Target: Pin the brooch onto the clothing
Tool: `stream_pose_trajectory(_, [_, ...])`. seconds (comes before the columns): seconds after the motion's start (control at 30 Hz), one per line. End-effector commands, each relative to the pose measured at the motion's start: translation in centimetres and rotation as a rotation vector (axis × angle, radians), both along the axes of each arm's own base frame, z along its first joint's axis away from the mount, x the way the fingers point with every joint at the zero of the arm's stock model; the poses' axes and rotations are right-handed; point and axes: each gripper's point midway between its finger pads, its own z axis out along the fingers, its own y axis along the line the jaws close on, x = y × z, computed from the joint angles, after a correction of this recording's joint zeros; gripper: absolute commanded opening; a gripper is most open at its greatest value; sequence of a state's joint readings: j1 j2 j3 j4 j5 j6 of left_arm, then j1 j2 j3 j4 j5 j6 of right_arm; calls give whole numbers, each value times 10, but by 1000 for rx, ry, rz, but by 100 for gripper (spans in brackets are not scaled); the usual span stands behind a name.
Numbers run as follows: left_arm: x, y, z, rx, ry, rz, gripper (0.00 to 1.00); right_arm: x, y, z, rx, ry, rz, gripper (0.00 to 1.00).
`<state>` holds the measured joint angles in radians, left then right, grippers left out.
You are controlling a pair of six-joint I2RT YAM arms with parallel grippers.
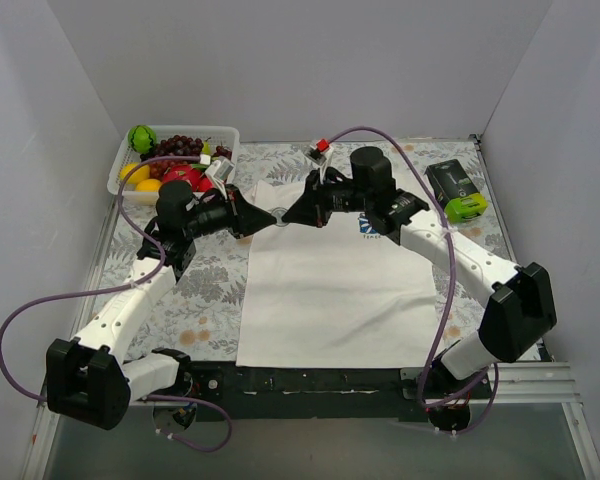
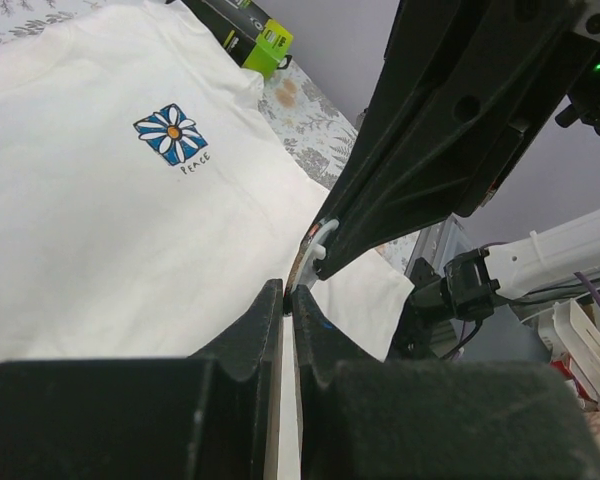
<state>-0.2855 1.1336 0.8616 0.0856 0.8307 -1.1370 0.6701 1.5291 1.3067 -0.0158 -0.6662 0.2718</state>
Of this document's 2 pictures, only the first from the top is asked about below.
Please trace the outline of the white t-shirt with flower print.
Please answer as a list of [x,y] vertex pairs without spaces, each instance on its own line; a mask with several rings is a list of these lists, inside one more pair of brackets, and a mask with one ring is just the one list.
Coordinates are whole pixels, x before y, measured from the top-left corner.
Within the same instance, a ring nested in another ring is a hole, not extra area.
[[439,326],[431,263],[361,213],[251,240],[237,364],[419,368]]

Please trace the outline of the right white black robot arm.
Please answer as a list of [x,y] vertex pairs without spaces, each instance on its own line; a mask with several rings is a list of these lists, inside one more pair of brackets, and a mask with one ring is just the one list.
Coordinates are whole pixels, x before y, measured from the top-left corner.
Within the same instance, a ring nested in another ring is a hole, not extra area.
[[397,186],[381,149],[356,149],[350,177],[331,167],[331,153],[326,141],[307,150],[316,167],[283,222],[321,228],[335,212],[361,212],[378,234],[446,268],[451,283],[461,285],[484,309],[475,332],[430,354],[418,376],[420,393],[432,388],[455,397],[490,365],[516,362],[556,325],[544,267],[535,262],[522,267],[495,256],[444,226],[425,200]]

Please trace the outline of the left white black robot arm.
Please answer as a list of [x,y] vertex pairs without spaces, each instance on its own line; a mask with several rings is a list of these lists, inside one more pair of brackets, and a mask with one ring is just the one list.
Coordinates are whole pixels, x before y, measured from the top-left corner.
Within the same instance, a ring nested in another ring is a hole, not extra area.
[[243,238],[276,222],[233,185],[197,198],[188,183],[172,181],[160,188],[155,208],[155,216],[142,231],[143,242],[125,289],[114,294],[73,339],[57,339],[48,348],[51,411],[110,430],[133,401],[154,393],[173,400],[185,398],[193,386],[193,377],[185,369],[189,356],[157,349],[129,361],[131,341],[189,267],[196,253],[195,239],[222,230]]

